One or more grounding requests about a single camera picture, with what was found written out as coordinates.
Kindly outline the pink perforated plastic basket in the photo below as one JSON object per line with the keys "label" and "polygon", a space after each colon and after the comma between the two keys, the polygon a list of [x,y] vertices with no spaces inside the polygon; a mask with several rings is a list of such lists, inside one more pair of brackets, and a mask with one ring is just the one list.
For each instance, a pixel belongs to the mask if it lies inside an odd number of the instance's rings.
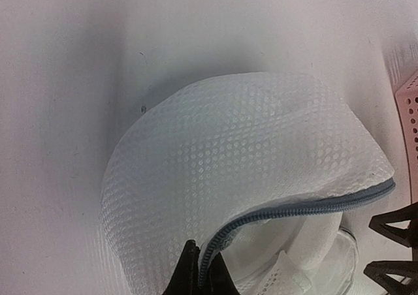
{"label": "pink perforated plastic basket", "polygon": [[414,72],[396,91],[410,175],[417,174],[417,72]]}

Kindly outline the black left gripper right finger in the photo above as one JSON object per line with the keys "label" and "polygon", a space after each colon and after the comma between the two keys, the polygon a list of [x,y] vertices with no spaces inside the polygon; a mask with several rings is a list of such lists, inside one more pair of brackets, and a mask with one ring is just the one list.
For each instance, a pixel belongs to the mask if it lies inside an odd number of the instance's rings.
{"label": "black left gripper right finger", "polygon": [[225,261],[218,253],[213,259],[207,276],[207,294],[240,295],[236,289]]}

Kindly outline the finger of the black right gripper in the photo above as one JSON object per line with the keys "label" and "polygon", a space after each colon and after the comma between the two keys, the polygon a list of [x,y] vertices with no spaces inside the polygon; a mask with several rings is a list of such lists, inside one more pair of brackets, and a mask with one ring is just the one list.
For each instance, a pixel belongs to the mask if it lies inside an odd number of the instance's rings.
{"label": "finger of the black right gripper", "polygon": [[[363,273],[387,292],[417,292],[417,261],[375,261]],[[403,284],[393,275],[409,279]]]}
{"label": "finger of the black right gripper", "polygon": [[408,248],[417,248],[417,203],[375,215],[369,228]]}

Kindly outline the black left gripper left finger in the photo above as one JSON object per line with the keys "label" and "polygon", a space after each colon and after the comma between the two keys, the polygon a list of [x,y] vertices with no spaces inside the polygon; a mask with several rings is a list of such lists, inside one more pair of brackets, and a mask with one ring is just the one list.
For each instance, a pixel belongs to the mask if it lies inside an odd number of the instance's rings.
{"label": "black left gripper left finger", "polygon": [[200,249],[195,240],[187,240],[174,273],[162,295],[199,294],[197,285],[199,254]]}

